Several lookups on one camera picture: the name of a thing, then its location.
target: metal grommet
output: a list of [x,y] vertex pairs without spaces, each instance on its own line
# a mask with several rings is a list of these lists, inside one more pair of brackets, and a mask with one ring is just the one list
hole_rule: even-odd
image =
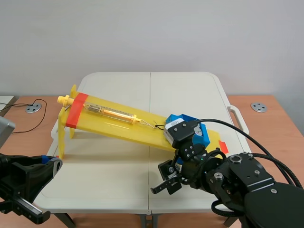
[[42,105],[40,103],[34,103],[33,105],[28,105],[25,108],[27,113],[35,113],[41,109]]
[[238,164],[238,163],[241,163],[243,159],[239,155],[232,155],[229,157],[229,160],[234,164]]
[[251,104],[251,108],[258,113],[264,113],[267,111],[266,105],[261,102],[254,102]]

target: black robotic arm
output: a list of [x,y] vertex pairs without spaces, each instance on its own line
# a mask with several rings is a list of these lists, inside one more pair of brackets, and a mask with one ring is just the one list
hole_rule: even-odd
[[[196,125],[197,121],[181,122],[173,131],[168,130],[175,141],[175,156],[159,164],[164,182],[151,188],[152,193],[167,189],[173,194],[182,185],[189,185],[214,194],[218,200],[212,203],[212,211],[225,217],[238,217],[243,228],[303,226],[300,208],[304,205],[304,190],[286,165],[269,153],[242,152],[226,157],[219,148],[207,153],[204,146],[194,145],[189,137],[186,128]],[[182,158],[182,166],[176,164],[178,158]],[[276,182],[255,158],[273,161],[293,184]],[[220,204],[229,210],[216,208]]]
[[[0,117],[0,147],[15,129],[15,124]],[[50,218],[32,203],[41,190],[62,167],[59,158],[51,156],[8,156],[0,153],[0,211],[23,215],[35,224]]]

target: yellow syringe cap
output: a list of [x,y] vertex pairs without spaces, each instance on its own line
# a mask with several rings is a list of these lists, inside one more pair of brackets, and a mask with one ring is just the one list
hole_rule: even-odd
[[72,105],[72,103],[74,102],[74,99],[70,98],[69,95],[59,96],[58,99],[57,99],[57,102],[59,104],[62,104],[62,106],[67,107],[69,105]]

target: orange tape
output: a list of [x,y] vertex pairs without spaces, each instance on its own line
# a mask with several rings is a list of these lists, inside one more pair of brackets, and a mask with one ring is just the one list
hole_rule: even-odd
[[218,143],[219,143],[219,146],[220,146],[220,150],[221,150],[224,154],[229,153],[228,148],[227,148],[225,142],[222,142],[221,140],[219,140]]
[[66,120],[67,127],[71,127],[71,128],[77,127],[78,119],[87,97],[88,94],[83,94],[83,93],[79,93],[76,96],[73,104],[71,105],[70,114],[68,115],[68,118]]

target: white folding table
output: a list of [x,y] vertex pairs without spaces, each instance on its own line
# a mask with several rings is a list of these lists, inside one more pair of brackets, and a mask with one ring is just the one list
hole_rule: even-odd
[[[232,112],[238,125],[248,132],[218,78],[206,72],[93,73],[82,80],[78,91],[163,116],[187,114],[232,123]],[[234,130],[218,123],[206,126],[220,133],[229,155],[250,152],[245,138]],[[57,124],[51,134],[54,141],[48,155],[55,156]],[[150,215],[211,211],[216,198],[189,186],[173,195],[165,190],[151,193],[150,187],[162,182],[158,164],[172,159],[172,152],[77,130],[72,140],[66,135],[63,167],[34,202],[66,225],[71,223],[64,213]]]

